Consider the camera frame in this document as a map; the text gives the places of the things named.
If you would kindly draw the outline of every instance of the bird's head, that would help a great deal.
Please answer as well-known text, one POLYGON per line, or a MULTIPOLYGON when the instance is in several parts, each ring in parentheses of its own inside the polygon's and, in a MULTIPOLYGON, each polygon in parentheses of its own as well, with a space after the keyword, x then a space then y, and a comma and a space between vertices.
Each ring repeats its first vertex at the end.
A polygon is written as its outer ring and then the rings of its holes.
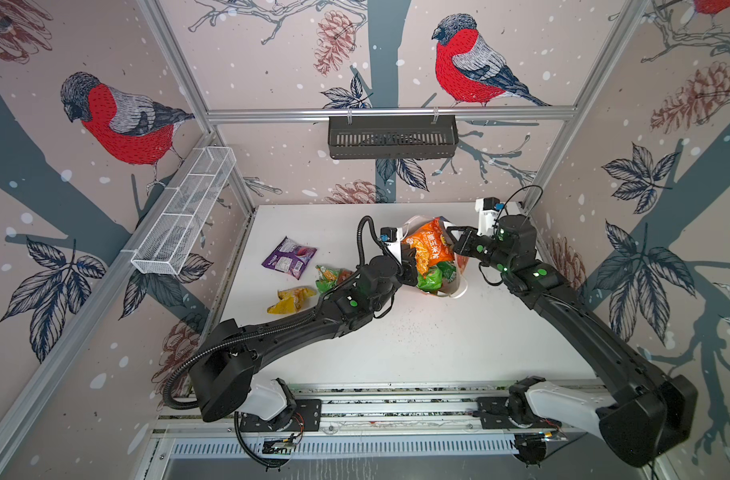
POLYGON ((85 72, 77 72, 66 79, 61 86, 61 101, 69 121, 73 122, 78 118, 82 121, 93 120, 88 96, 100 84, 96 77, 85 72))
POLYGON ((432 40, 437 40, 443 47, 461 30, 475 30, 477 23, 470 14, 456 13, 444 17, 437 25, 437 29, 432 35, 432 40))

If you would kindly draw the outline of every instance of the pine cone illustration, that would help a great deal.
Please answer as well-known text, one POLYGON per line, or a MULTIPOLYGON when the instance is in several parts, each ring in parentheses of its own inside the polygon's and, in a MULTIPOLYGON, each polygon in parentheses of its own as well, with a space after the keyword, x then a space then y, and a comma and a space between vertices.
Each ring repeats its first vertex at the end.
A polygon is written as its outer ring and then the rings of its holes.
POLYGON ((586 269, 584 261, 580 254, 577 254, 573 247, 568 246, 568 239, 562 237, 562 240, 549 245, 549 252, 554 260, 554 268, 565 277, 574 289, 578 290, 586 281, 586 269))
POLYGON ((314 51, 317 60, 314 68, 326 77, 331 69, 337 71, 349 60, 349 53, 354 52, 354 25, 343 12, 327 12, 319 23, 317 35, 320 38, 314 51))
POLYGON ((52 50, 44 20, 53 17, 33 0, 0 0, 0 24, 4 18, 11 24, 0 31, 1 60, 26 63, 40 48, 52 50))
POLYGON ((386 196, 379 187, 364 180, 354 180, 352 184, 336 185, 332 197, 325 197, 328 204, 379 204, 386 196))
POLYGON ((666 97, 660 110, 653 110, 650 129, 663 128, 668 134, 680 127, 687 130, 692 124, 702 124, 729 96, 730 66, 712 63, 688 77, 683 87, 666 97))

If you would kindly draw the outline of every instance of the ventilation grille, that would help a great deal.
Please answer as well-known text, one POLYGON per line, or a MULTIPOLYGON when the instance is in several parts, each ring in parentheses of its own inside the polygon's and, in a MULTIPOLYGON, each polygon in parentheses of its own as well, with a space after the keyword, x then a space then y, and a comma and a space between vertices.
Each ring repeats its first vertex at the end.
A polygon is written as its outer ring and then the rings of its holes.
POLYGON ((458 130, 452 115, 434 121, 425 115, 359 117, 351 124, 332 117, 328 132, 330 156, 353 158, 450 158, 456 154, 458 130))
MULTIPOLYGON (((245 438, 254 452, 259 452, 264 438, 245 438)), ((372 437, 306 437, 294 458, 359 458, 371 456, 484 456, 513 455, 514 435, 509 433, 431 436, 372 436, 372 437)), ((171 458, 247 458, 236 438, 180 438, 176 440, 171 458)), ((286 458, 273 455, 267 458, 286 458)))

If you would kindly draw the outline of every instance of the tree branch illustration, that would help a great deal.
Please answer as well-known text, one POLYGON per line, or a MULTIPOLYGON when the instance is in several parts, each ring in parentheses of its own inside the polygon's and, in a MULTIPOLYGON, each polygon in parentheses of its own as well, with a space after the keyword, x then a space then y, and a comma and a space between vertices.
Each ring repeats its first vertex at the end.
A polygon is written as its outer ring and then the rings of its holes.
POLYGON ((274 4, 270 4, 268 8, 264 8, 258 2, 260 0, 195 0, 199 5, 203 5, 210 10, 199 17, 195 24, 189 27, 190 32, 196 32, 197 29, 208 22, 211 27, 216 26, 218 17, 221 15, 248 15, 258 17, 265 22, 274 25, 274 30, 269 37, 261 40, 261 44, 265 45, 269 40, 274 39, 276 34, 282 28, 284 21, 294 14, 301 13, 309 8, 314 8, 321 12, 324 7, 333 6, 340 8, 348 13, 359 17, 359 21, 352 22, 354 33, 367 23, 367 1, 362 0, 295 0, 294 2, 283 5, 279 0, 275 0, 274 4))

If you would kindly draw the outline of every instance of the red bird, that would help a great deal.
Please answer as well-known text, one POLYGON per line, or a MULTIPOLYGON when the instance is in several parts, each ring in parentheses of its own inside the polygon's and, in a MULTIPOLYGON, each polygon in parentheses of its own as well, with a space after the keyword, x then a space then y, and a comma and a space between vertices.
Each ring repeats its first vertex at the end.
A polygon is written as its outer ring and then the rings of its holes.
POLYGON ((61 101, 69 121, 79 118, 114 158, 126 164, 154 166, 154 181, 147 185, 147 191, 157 184, 164 186, 157 180, 157 161, 173 148, 178 127, 194 118, 146 95, 126 94, 102 84, 85 72, 66 79, 61 101))
POLYGON ((485 106, 491 99, 503 97, 548 105, 531 95, 504 57, 485 43, 471 15, 457 13, 443 18, 432 40, 438 41, 437 81, 456 100, 454 106, 462 101, 485 106))

